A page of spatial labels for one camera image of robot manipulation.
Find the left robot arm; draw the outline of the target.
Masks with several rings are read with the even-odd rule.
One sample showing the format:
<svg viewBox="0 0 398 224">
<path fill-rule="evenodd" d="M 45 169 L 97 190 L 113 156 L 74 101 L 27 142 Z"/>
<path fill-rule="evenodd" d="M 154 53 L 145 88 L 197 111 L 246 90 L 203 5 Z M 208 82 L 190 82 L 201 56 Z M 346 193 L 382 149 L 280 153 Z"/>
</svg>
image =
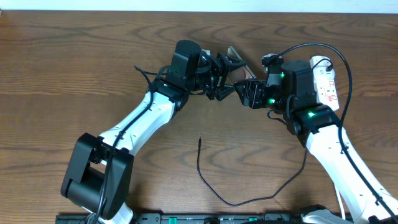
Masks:
<svg viewBox="0 0 398 224">
<path fill-rule="evenodd" d="M 85 223 L 129 223 L 126 205 L 134 158 L 141 147 L 180 111 L 191 95 L 223 99 L 230 72 L 245 66 L 234 56 L 212 56 L 191 40 L 176 44 L 172 61 L 148 80 L 141 103 L 113 128 L 75 143 L 61 195 L 90 212 Z"/>
</svg>

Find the Galaxy S25 Ultra smartphone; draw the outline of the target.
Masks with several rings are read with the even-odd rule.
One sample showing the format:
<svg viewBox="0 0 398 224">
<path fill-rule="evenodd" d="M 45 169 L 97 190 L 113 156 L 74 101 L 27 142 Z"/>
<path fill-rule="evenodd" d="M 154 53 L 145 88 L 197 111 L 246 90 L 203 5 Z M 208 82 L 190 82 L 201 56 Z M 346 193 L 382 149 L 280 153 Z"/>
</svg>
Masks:
<svg viewBox="0 0 398 224">
<path fill-rule="evenodd" d="M 229 46 L 228 51 L 227 51 L 227 56 L 237 58 L 237 59 L 242 59 L 241 56 L 237 53 L 237 51 L 234 49 L 233 46 Z M 257 77 L 255 74 L 251 71 L 251 69 L 245 65 L 243 67 L 240 67 L 228 74 L 229 82 L 230 83 L 237 83 L 241 82 L 243 80 L 253 80 L 256 79 Z"/>
</svg>

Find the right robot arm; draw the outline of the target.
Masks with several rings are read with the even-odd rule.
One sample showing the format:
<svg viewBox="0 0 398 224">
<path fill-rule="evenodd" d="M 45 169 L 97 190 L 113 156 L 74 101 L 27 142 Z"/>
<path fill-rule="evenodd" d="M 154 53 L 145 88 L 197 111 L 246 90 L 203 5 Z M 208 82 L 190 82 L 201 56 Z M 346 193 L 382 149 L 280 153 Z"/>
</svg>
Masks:
<svg viewBox="0 0 398 224">
<path fill-rule="evenodd" d="M 285 62 L 263 58 L 265 80 L 247 68 L 230 79 L 244 106 L 269 108 L 323 166 L 343 197 L 354 223 L 396 223 L 397 199 L 375 178 L 356 152 L 336 115 L 339 108 L 331 60 Z"/>
</svg>

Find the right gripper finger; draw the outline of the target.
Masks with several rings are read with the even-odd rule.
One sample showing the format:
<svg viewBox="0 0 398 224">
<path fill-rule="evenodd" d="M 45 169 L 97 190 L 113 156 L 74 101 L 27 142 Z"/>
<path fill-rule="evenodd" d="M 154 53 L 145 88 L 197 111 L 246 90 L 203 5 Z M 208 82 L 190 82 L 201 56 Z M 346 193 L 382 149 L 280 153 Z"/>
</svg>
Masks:
<svg viewBox="0 0 398 224">
<path fill-rule="evenodd" d="M 257 80 L 253 80 L 253 79 L 243 80 L 240 82 L 236 82 L 234 84 L 234 88 L 235 88 L 235 90 L 245 90 L 247 88 L 250 88 L 250 86 L 256 82 L 257 82 Z"/>
<path fill-rule="evenodd" d="M 243 106 L 249 105 L 249 93 L 246 85 L 235 85 L 235 92 L 238 94 L 239 99 Z"/>
</svg>

